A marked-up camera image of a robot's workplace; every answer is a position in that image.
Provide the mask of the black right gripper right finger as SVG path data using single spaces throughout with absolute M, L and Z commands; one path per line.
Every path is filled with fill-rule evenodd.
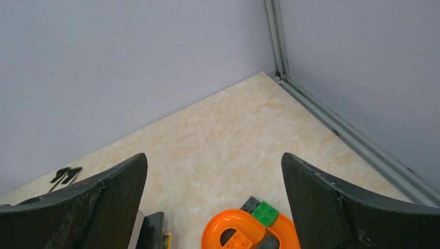
M 369 191 L 291 153 L 281 168 L 301 248 L 439 248 L 439 209 Z

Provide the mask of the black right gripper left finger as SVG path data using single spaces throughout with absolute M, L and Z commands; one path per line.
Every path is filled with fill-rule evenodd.
M 1 206 L 1 248 L 128 248 L 147 178 L 144 153 L 82 181 Z

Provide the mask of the cream canvas backpack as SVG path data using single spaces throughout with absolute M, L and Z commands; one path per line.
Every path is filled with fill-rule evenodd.
M 72 184 L 76 180 L 81 170 L 82 167 L 65 167 L 59 169 L 56 172 L 55 177 L 49 182 L 51 184 L 51 187 L 49 188 L 47 193 L 51 193 Z

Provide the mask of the black hardcover book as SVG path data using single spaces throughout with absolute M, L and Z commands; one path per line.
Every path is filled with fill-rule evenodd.
M 164 212 L 156 212 L 142 219 L 136 249 L 171 248 L 171 234 L 165 232 Z

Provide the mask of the green toy brick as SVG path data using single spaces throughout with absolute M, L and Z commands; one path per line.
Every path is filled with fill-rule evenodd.
M 251 214 L 264 227 L 271 227 L 278 219 L 279 211 L 266 201 L 261 202 Z

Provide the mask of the orange curved toy track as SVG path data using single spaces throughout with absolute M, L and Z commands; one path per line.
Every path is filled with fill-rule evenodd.
M 234 229 L 225 245 L 221 235 L 227 229 Z M 279 248 L 300 248 L 294 223 L 282 213 L 272 226 L 265 227 L 251 214 L 240 209 L 229 209 L 216 214 L 206 225 L 201 236 L 201 248 L 257 248 L 267 234 L 280 242 Z

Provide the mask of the aluminium frame rail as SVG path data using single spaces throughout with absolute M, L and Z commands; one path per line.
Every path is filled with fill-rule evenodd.
M 291 79 L 279 1 L 265 1 L 276 71 L 269 76 L 289 95 L 327 126 L 378 173 L 416 204 L 439 207 L 439 192 L 407 166 L 367 139 L 329 107 Z

